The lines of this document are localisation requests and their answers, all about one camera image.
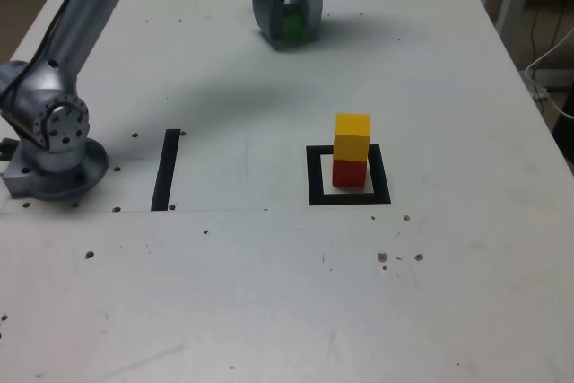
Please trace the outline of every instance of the white table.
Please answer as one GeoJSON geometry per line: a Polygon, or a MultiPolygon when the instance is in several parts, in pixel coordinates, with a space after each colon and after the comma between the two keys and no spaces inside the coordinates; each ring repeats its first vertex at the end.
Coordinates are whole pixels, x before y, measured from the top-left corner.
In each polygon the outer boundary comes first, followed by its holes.
{"type": "Polygon", "coordinates": [[[79,78],[108,175],[78,208],[0,188],[0,381],[574,379],[574,184],[480,1],[323,26],[277,53],[250,0],[121,0],[79,78]],[[309,207],[337,111],[371,114],[391,205],[309,207]]]}

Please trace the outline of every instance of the cable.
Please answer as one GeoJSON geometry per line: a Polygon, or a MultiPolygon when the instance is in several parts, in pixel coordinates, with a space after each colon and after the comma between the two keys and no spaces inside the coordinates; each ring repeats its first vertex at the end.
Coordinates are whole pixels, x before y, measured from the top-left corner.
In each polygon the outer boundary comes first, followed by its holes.
{"type": "MultiPolygon", "coordinates": [[[[566,33],[566,35],[560,39],[560,41],[558,41],[558,43],[550,48],[548,51],[546,51],[544,54],[542,54],[539,58],[537,58],[534,62],[532,62],[530,65],[528,65],[526,67],[526,69],[524,70],[524,75],[527,78],[527,80],[534,85],[535,89],[537,90],[542,90],[543,88],[541,86],[539,86],[537,83],[535,83],[533,81],[533,79],[528,76],[528,70],[532,69],[533,66],[535,66],[536,64],[538,64],[540,61],[542,61],[543,59],[547,58],[557,47],[559,47],[562,42],[564,42],[566,39],[568,39],[568,37],[574,32],[574,27],[572,29],[570,29],[570,31],[568,33],[566,33]]],[[[564,117],[569,118],[571,120],[574,120],[574,116],[571,116],[570,114],[566,114],[564,111],[562,111],[558,105],[556,105],[556,102],[554,102],[554,100],[552,99],[552,97],[550,96],[550,93],[546,93],[546,97],[548,98],[548,101],[550,101],[550,103],[552,104],[552,106],[558,111],[560,112],[564,117]]]]}
{"type": "MultiPolygon", "coordinates": [[[[4,101],[6,96],[8,96],[8,94],[10,94],[11,91],[16,90],[18,88],[18,86],[20,85],[20,83],[22,82],[22,80],[24,79],[26,74],[31,70],[32,67],[34,67],[36,65],[39,57],[42,54],[42,51],[44,50],[44,48],[48,44],[50,37],[52,36],[52,32],[54,31],[54,28],[56,27],[57,23],[59,22],[62,14],[64,14],[69,3],[70,3],[70,0],[64,0],[64,2],[62,2],[62,4],[60,5],[59,9],[56,12],[56,15],[54,15],[52,22],[49,24],[48,29],[46,30],[46,33],[44,34],[44,37],[42,38],[42,41],[40,42],[39,47],[36,50],[36,53],[34,54],[31,61],[26,65],[26,67],[24,67],[24,69],[18,74],[18,76],[16,76],[16,78],[14,78],[14,80],[10,84],[8,84],[8,86],[4,89],[2,94],[0,94],[0,104],[2,104],[2,102],[4,101]]],[[[13,105],[15,103],[15,99],[16,98],[14,96],[12,99],[12,108],[13,108],[13,105]]]]}
{"type": "MultiPolygon", "coordinates": [[[[558,36],[558,32],[560,31],[560,27],[562,24],[562,18],[564,17],[564,14],[566,12],[566,0],[560,0],[560,1],[561,1],[561,10],[560,10],[560,14],[558,16],[558,21],[556,22],[556,27],[554,29],[554,33],[552,35],[552,41],[550,42],[550,45],[548,46],[549,50],[552,49],[552,47],[554,46],[554,43],[556,42],[556,38],[558,36]]],[[[535,18],[534,18],[533,23],[532,23],[532,29],[530,30],[530,43],[532,45],[532,61],[533,61],[533,63],[535,63],[535,59],[536,59],[536,46],[535,46],[534,33],[535,33],[536,22],[538,20],[538,14],[540,13],[540,10],[541,10],[541,5],[542,4],[539,4],[538,7],[536,8],[535,18]]],[[[536,72],[538,71],[538,69],[540,69],[543,66],[545,61],[546,61],[546,58],[543,58],[540,65],[538,65],[537,67],[533,67],[533,69],[532,69],[532,81],[534,84],[537,84],[536,72]]],[[[534,99],[536,104],[540,104],[540,113],[543,114],[544,113],[544,103],[543,103],[542,97],[540,96],[540,93],[538,92],[537,86],[534,87],[533,99],[534,99]]]]}
{"type": "MultiPolygon", "coordinates": [[[[540,13],[540,8],[541,8],[540,5],[538,5],[538,7],[536,8],[535,18],[532,21],[532,28],[530,29],[530,44],[532,45],[532,61],[533,62],[536,60],[535,27],[536,27],[536,22],[538,21],[538,14],[540,13]]],[[[534,83],[536,83],[536,70],[535,69],[532,71],[532,80],[534,83]]],[[[540,104],[540,113],[543,114],[544,113],[544,104],[542,103],[542,98],[540,97],[540,93],[538,92],[538,89],[536,87],[534,88],[533,99],[535,100],[535,104],[538,104],[538,103],[540,104]]]]}

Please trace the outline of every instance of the black square marker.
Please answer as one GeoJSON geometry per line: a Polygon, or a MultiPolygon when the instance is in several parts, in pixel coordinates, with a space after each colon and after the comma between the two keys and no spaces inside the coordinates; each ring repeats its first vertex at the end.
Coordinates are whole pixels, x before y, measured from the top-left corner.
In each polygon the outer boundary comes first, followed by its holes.
{"type": "Polygon", "coordinates": [[[385,167],[377,144],[369,145],[370,179],[373,193],[325,194],[321,156],[333,154],[333,145],[309,145],[307,147],[307,178],[309,181],[309,205],[374,205],[390,204],[385,167]]]}

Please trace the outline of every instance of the robotic arm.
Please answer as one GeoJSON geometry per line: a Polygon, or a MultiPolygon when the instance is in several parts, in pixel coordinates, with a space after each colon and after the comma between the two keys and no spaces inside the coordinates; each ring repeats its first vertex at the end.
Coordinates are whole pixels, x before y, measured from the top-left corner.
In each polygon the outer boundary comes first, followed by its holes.
{"type": "MultiPolygon", "coordinates": [[[[29,64],[0,65],[0,112],[21,139],[3,176],[13,197],[66,199],[105,175],[108,156],[87,137],[89,111],[76,81],[118,1],[66,0],[29,64]]],[[[270,42],[282,38],[293,6],[305,32],[316,35],[322,0],[253,0],[257,24],[270,42]]]]}

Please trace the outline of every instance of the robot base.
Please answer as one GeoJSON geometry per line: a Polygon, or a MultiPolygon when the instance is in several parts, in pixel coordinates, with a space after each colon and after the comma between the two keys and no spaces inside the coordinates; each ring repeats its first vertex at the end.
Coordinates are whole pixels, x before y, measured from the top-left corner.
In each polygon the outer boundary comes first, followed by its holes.
{"type": "Polygon", "coordinates": [[[100,182],[107,170],[108,155],[104,147],[89,138],[82,163],[57,174],[35,170],[24,158],[22,144],[19,144],[4,173],[4,183],[12,197],[56,201],[86,192],[100,182]]]}

